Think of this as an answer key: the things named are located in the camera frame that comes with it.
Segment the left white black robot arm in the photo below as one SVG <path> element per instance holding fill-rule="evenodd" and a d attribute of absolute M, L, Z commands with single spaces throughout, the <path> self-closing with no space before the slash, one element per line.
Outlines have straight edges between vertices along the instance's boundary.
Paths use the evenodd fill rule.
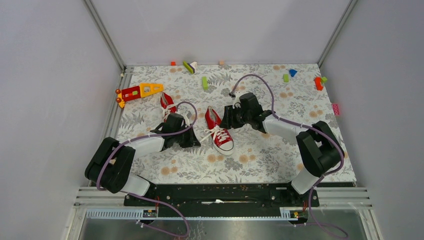
<path fill-rule="evenodd" d="M 84 176 L 110 193 L 135 194 L 142 205 L 148 206 L 155 200 L 155 192 L 150 188 L 153 184 L 131 173 L 135 155 L 159 153 L 174 144 L 183 149 L 201 146 L 194 130 L 177 113 L 171 113 L 150 135 L 136 137 L 124 143 L 112 137 L 103 139 L 87 165 Z"/>

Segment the red sneaker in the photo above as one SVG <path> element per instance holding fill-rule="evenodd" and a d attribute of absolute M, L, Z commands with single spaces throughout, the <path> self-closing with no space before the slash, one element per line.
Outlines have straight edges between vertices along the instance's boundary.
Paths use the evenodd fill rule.
<path fill-rule="evenodd" d="M 177 107 L 171 96 L 161 92 L 160 105 L 162 108 L 162 119 L 165 122 L 170 114 L 176 113 Z"/>
<path fill-rule="evenodd" d="M 207 126 L 207 129 L 204 130 L 206 135 L 199 142 L 211 140 L 212 147 L 220 154 L 232 155 L 235 150 L 234 140 L 227 129 L 220 127 L 222 119 L 211 106 L 207 107 L 204 119 Z"/>

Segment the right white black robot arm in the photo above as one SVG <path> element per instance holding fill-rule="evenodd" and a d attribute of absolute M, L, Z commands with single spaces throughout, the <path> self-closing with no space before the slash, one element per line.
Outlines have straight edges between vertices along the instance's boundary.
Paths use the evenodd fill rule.
<path fill-rule="evenodd" d="M 224 107 L 220 124 L 224 129 L 238 129 L 250 125 L 264 134 L 280 136 L 297 144 L 303 169 L 290 181 L 287 201 L 293 206 L 301 205 L 306 192 L 315 187 L 329 170 L 342 167 L 344 152 L 324 121 L 309 126 L 279 118 L 273 109 L 264 110 L 257 97 L 249 92 L 241 95 L 233 105 Z"/>

